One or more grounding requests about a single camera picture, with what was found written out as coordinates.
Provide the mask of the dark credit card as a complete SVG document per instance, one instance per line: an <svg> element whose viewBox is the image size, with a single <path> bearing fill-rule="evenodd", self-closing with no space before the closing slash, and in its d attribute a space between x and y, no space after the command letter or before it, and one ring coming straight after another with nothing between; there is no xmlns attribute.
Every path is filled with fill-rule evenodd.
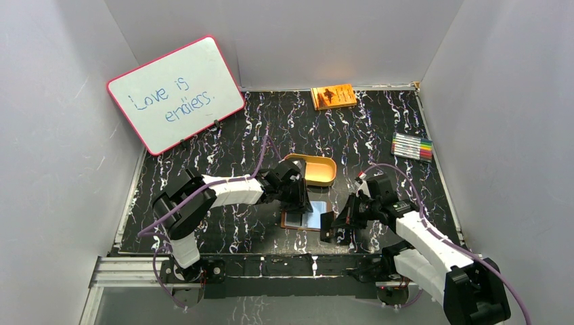
<svg viewBox="0 0 574 325"><path fill-rule="evenodd" d="M334 211L329 211L320 215L319 239L322 242L329 244L340 243L338 229L333 226L335 219L336 215Z"/></svg>

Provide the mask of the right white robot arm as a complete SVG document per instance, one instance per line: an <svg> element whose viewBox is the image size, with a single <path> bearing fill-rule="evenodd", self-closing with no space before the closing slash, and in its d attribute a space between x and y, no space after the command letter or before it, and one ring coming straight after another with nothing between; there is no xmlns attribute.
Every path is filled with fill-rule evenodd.
<svg viewBox="0 0 574 325"><path fill-rule="evenodd" d="M450 324L498 324L511 310L498 266L475 261L420 215L411 200L401 200L386 175L361 173L332 227L361 230L379 221L402 241L382 252L382 274L413 280L443 308Z"/></svg>

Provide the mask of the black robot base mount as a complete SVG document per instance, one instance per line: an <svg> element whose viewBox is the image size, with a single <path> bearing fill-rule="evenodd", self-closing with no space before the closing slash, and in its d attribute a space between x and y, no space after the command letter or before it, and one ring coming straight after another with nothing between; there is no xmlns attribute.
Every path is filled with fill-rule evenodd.
<svg viewBox="0 0 574 325"><path fill-rule="evenodd" d="M422 294L378 254L203 255L186 269L170 257L160 262L158 277L183 302L186 290L196 289L202 299L350 296L399 309Z"/></svg>

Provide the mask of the gold oval tin tray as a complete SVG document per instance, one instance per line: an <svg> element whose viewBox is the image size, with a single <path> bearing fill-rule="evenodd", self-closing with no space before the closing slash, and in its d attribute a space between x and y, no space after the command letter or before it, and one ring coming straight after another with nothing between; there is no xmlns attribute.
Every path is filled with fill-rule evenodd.
<svg viewBox="0 0 574 325"><path fill-rule="evenodd" d="M336 179L337 166L329 157L292 153L284 159L303 163L301 173L308 186L330 187Z"/></svg>

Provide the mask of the brown leather card holder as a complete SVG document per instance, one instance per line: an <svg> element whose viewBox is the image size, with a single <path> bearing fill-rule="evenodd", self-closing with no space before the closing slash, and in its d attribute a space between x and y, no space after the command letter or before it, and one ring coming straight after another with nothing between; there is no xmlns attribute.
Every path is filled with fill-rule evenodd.
<svg viewBox="0 0 574 325"><path fill-rule="evenodd" d="M287 213L282 212L281 227L293 230L320 231L321 214L332 211L330 202L322 200L311 201L311 212Z"/></svg>

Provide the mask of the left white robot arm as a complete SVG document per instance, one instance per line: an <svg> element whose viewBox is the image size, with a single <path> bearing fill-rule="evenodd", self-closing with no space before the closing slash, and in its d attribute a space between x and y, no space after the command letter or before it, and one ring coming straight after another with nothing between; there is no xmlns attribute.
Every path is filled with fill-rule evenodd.
<svg viewBox="0 0 574 325"><path fill-rule="evenodd" d="M169 250L176 273L186 282L201 276L202 264L195 231L215 207L232 204L258 205L274 201L288 213L310 213L313 209L301 168L282 160L272 169L259 169L240 177L212 177L186 169L152 204L167 231Z"/></svg>

